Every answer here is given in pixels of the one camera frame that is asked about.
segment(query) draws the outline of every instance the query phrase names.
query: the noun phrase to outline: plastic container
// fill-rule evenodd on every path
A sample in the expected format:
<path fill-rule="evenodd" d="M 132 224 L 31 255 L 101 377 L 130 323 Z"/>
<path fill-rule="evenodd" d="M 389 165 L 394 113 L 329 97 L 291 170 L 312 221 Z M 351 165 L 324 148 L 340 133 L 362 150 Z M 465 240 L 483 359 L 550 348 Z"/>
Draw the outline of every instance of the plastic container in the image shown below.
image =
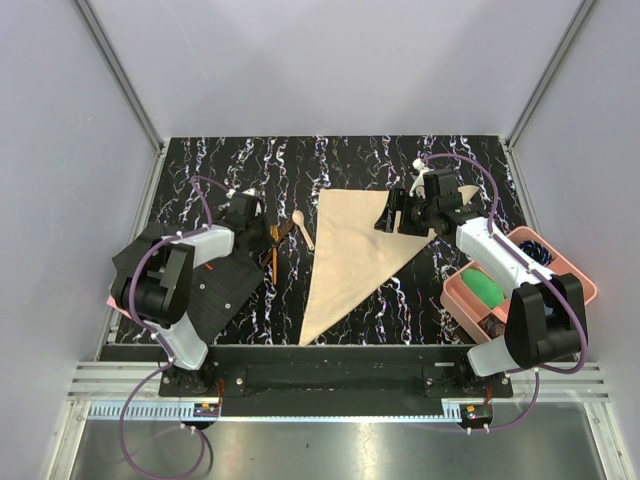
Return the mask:
<path fill-rule="evenodd" d="M 525 240 L 533 240 L 544 245 L 553 256 L 553 261 L 547 268 L 559 275 L 573 273 L 582 284 L 585 305 L 589 304 L 598 294 L 598 289 L 595 284 L 589 280 L 584 273 L 573 266 L 571 262 L 530 228 L 518 227 L 512 231 L 508 237 L 516 246 Z M 462 281 L 461 274 L 467 268 L 474 268 L 487 273 L 477 262 L 470 262 L 444 282 L 440 301 L 442 306 L 447 309 L 451 316 L 456 319 L 460 326 L 465 329 L 476 343 L 485 343 L 491 340 L 491 338 L 478 323 L 484 320 L 489 314 L 493 314 L 502 322 L 507 323 L 509 299 L 506 299 L 493 310 L 487 307 Z"/>

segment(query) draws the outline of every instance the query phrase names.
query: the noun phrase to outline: green sponge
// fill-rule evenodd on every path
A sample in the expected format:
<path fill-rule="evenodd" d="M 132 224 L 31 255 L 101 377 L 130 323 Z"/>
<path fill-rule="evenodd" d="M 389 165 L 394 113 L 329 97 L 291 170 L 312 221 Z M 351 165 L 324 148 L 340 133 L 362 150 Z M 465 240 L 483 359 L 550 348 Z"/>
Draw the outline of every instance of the green sponge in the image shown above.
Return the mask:
<path fill-rule="evenodd" d="M 462 272 L 462 281 L 476 297 L 487 307 L 493 309 L 504 301 L 504 294 L 500 286 L 484 273 L 467 268 Z"/>

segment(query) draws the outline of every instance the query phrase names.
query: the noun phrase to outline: wooden spoon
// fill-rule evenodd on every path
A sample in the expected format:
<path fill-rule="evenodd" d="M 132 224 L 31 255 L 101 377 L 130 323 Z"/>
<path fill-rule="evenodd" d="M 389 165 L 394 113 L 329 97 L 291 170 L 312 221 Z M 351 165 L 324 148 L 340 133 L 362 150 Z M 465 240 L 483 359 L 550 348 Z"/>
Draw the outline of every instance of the wooden spoon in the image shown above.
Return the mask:
<path fill-rule="evenodd" d="M 304 226 L 304 213 L 302 213 L 300 210 L 294 210 L 293 214 L 291 215 L 291 220 L 293 220 L 293 223 L 298 225 L 298 228 L 300 229 L 300 231 L 302 232 L 302 236 L 304 237 L 304 241 L 307 242 L 307 247 L 309 248 L 309 250 L 313 251 L 316 247 L 313 245 L 313 240 L 311 240 L 311 236 Z"/>

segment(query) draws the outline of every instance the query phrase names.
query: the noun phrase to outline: black marble surface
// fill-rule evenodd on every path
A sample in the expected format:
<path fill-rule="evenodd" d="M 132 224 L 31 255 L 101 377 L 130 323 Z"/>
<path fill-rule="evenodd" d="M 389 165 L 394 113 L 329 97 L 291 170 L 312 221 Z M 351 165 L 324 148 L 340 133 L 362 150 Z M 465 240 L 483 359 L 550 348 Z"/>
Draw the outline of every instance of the black marble surface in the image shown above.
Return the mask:
<path fill-rule="evenodd" d="M 494 175 L 500 204 L 496 223 L 505 232 L 524 224 L 515 185 L 498 137 L 372 136 L 174 138 L 168 148 L 150 220 L 192 229 L 205 216 L 189 184 L 204 175 L 231 188 L 255 187 L 266 201 L 271 224 L 282 225 L 294 209 L 305 214 L 316 233 L 318 193 L 322 188 L 387 190 L 410 186 L 409 166 L 434 153 L 475 158 Z M 490 208 L 491 191 L 477 169 L 458 160 L 436 160 L 451 166 L 461 185 L 480 186 L 476 199 Z M 224 194 L 203 185 L 212 207 Z M 297 344 L 307 301 L 313 253 L 297 230 L 278 252 L 278 284 L 271 271 L 238 315 L 216 338 L 218 344 Z M 442 308 L 442 282 L 468 258 L 437 238 L 367 300 L 316 339 L 318 344 L 458 343 L 468 337 Z M 123 319 L 116 343 L 150 343 L 148 335 Z"/>

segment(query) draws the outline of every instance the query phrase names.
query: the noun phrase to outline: beige cloth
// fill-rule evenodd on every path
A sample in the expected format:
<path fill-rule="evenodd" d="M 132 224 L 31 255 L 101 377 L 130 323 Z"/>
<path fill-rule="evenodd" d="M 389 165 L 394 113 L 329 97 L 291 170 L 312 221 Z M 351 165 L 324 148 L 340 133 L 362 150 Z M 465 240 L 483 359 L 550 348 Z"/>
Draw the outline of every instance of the beige cloth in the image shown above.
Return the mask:
<path fill-rule="evenodd" d="M 468 203 L 478 187 L 460 187 Z M 436 236 L 374 230 L 388 192 L 321 190 L 309 301 L 300 345 L 308 345 L 369 297 Z"/>

